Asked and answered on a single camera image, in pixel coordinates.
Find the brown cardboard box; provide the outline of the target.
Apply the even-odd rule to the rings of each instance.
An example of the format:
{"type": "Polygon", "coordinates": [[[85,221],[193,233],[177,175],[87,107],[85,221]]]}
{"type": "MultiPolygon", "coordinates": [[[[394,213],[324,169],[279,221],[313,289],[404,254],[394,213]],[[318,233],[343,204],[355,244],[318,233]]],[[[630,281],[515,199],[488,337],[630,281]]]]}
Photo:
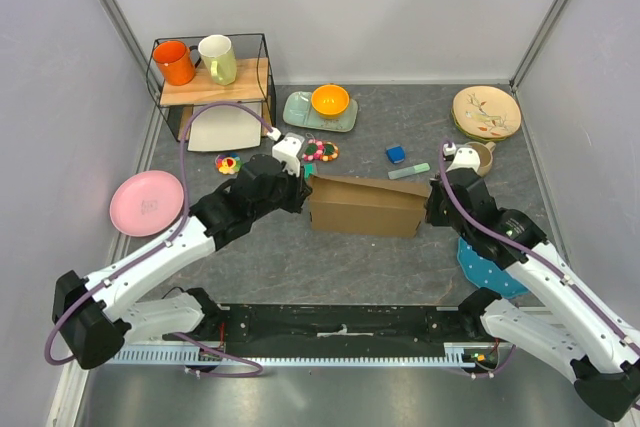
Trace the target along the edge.
{"type": "Polygon", "coordinates": [[[413,238],[426,218],[424,183],[347,176],[311,176],[311,227],[341,234],[413,238]]]}

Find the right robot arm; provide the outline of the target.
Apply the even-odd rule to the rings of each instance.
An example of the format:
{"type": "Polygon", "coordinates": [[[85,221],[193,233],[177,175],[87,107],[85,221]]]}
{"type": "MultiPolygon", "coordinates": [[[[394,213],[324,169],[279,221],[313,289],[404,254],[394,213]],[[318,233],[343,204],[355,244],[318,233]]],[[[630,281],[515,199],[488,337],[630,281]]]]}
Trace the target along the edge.
{"type": "Polygon", "coordinates": [[[497,207],[471,168],[430,181],[426,221],[454,229],[481,257],[521,283],[559,321],[521,312],[489,288],[458,315],[467,339],[505,340],[564,376],[599,416],[618,422],[639,406],[639,331],[571,270],[546,234],[524,213],[497,207]]]}

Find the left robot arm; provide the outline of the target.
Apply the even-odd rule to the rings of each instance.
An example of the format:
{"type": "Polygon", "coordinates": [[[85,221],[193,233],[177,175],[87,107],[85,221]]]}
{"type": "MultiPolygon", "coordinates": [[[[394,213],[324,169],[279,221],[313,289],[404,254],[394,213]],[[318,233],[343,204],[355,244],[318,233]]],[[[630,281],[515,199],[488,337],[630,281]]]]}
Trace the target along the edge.
{"type": "Polygon", "coordinates": [[[54,329],[45,347],[61,336],[70,360],[85,370],[111,360],[141,333],[190,333],[208,340],[219,329],[215,306],[195,291],[167,301],[140,299],[189,264],[247,235],[276,211],[299,213],[311,189],[296,156],[255,155],[238,175],[203,196],[165,233],[119,262],[86,277],[70,270],[55,284],[54,329]]]}

